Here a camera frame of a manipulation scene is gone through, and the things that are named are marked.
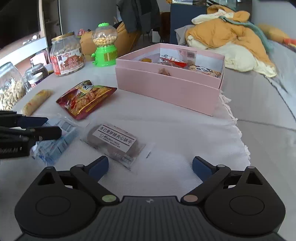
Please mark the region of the dark jacket on chair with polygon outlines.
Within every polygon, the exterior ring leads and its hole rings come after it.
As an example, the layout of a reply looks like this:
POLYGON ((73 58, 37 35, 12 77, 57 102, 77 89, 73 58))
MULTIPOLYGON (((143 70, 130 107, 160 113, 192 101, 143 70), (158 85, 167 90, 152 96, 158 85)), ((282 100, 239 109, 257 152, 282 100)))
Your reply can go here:
POLYGON ((156 0, 122 0, 117 3, 121 19, 128 33, 149 33, 159 28, 161 16, 156 0))

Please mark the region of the gold-lid peanut snack jar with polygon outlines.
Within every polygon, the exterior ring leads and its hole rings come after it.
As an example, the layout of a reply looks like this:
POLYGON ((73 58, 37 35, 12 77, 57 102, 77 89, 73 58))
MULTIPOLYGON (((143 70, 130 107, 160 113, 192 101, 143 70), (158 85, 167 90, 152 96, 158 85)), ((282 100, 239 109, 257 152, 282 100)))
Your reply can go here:
POLYGON ((74 32, 57 36, 51 41, 50 60, 57 76, 68 75, 84 67, 80 41, 74 32))

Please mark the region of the yellow beanbag chair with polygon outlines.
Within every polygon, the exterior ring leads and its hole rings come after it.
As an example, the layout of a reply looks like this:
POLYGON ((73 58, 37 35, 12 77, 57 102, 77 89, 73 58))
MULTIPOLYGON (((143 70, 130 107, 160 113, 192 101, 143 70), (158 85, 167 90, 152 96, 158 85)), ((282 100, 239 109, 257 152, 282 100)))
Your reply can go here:
POLYGON ((121 57, 132 51, 140 36, 140 31, 129 33, 121 22, 117 28, 108 25, 84 32, 80 37, 80 45, 86 61, 94 60, 92 55, 97 48, 110 47, 113 44, 117 48, 117 56, 121 57))

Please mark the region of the large glass peanut jar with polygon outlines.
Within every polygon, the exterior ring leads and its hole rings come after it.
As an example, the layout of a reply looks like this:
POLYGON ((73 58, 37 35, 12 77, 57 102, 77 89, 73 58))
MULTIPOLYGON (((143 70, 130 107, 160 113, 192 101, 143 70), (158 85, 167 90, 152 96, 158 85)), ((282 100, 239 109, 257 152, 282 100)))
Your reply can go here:
POLYGON ((25 83, 18 69, 11 62, 2 65, 0 85, 1 110, 11 110, 25 94, 25 83))

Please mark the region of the yellow plum fruit pack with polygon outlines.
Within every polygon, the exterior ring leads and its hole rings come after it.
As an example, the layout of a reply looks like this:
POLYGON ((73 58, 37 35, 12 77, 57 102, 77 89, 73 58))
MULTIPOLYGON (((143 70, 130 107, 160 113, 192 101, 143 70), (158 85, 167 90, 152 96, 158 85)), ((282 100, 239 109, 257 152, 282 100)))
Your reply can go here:
POLYGON ((147 62, 147 63, 153 63, 151 58, 142 58, 139 60, 140 62, 147 62))

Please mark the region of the green gumball candy dispenser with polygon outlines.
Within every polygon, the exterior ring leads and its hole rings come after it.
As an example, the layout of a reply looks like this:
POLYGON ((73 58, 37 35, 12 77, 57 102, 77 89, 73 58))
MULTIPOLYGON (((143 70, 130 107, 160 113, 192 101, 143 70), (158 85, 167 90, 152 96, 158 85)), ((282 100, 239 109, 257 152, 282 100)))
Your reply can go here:
POLYGON ((93 64, 98 67, 106 67, 116 64, 117 30, 109 23, 100 23, 92 33, 92 41, 96 46, 95 52, 91 55, 94 58, 93 64))

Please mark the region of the black television screen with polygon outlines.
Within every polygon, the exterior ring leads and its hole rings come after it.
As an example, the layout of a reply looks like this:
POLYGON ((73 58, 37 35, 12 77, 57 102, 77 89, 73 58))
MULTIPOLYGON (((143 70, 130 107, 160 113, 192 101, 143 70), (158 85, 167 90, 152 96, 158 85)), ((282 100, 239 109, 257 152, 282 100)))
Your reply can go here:
POLYGON ((1 48, 40 30, 37 0, 0 1, 1 48))

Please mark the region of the small dark glass jar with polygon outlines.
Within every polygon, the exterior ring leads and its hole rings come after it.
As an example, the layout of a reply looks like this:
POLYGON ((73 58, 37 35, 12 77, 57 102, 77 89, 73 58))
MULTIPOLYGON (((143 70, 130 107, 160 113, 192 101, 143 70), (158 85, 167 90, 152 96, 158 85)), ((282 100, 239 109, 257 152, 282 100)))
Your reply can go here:
POLYGON ((23 76, 26 91, 29 92, 32 88, 34 88, 37 84, 39 84, 44 78, 48 77, 48 75, 49 75, 48 70, 42 63, 33 65, 31 68, 26 70, 23 76))

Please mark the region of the red spicy snack bag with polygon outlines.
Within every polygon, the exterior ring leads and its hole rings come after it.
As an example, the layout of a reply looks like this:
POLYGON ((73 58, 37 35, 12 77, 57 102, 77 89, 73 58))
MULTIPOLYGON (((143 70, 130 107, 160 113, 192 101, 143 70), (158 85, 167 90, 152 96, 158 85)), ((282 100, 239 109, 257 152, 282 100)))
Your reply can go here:
POLYGON ((116 90, 116 87, 93 85, 90 80, 85 80, 59 97, 56 103, 80 121, 97 110, 116 90))

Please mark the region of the red white snack pack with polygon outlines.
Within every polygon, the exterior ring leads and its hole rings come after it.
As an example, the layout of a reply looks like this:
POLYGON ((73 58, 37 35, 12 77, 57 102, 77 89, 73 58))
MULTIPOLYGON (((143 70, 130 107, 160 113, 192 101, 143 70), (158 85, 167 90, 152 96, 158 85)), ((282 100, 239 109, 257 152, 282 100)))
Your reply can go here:
POLYGON ((178 68, 185 68, 187 66, 187 63, 185 63, 184 61, 176 59, 175 57, 167 54, 161 55, 159 57, 158 63, 162 65, 168 65, 168 66, 173 66, 178 68))

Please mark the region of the white label snack pack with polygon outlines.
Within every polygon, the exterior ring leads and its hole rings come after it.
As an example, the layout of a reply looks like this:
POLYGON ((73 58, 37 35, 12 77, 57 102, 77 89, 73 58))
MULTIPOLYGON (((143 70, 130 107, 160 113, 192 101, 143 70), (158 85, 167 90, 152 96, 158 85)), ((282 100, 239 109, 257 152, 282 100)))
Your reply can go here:
POLYGON ((178 49, 179 59, 188 65, 195 65, 197 51, 178 49))

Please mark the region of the pink cardboard box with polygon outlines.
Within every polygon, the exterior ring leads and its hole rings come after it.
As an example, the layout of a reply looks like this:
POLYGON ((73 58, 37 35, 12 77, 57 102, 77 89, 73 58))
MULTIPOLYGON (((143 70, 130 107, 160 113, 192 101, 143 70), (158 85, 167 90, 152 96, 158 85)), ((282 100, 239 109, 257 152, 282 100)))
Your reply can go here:
POLYGON ((155 44, 128 53, 116 60, 118 88, 152 97, 213 115, 223 83, 225 57, 207 50, 173 44, 155 44), (179 59, 178 49, 197 51, 195 65, 203 66, 221 75, 216 78, 192 71, 189 66, 178 68, 159 64, 159 57, 167 54, 179 59), (151 58, 153 63, 140 62, 151 58))

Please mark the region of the yellow and cream blanket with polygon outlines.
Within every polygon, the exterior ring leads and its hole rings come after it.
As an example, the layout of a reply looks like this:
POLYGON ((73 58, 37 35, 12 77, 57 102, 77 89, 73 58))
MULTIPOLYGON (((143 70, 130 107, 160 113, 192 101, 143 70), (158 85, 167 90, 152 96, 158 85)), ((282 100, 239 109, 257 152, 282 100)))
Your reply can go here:
POLYGON ((250 23, 250 13, 214 4, 207 13, 192 19, 185 32, 190 47, 225 56, 225 66, 239 72, 255 71, 266 77, 277 75, 269 59, 272 50, 262 30, 250 23))

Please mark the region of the panda snack pack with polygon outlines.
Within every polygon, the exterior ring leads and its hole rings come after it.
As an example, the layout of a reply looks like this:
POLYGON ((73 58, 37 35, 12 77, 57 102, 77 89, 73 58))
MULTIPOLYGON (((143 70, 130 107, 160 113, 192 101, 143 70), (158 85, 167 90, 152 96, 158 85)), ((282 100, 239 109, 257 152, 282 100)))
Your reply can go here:
POLYGON ((209 69, 209 68, 206 68, 203 66, 199 66, 199 65, 190 65, 189 69, 192 71, 203 73, 205 75, 209 75, 209 76, 216 77, 216 78, 218 78, 221 75, 221 73, 219 71, 215 71, 215 70, 212 70, 212 69, 209 69))

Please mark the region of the brown sandwich biscuit pack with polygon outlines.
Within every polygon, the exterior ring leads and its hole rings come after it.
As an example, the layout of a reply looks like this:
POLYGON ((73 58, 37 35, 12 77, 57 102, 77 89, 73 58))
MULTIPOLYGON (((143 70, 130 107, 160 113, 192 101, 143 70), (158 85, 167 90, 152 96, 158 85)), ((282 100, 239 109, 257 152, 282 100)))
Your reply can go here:
POLYGON ((155 147, 154 142, 107 121, 87 126, 81 134, 81 141, 132 172, 149 157, 155 147))

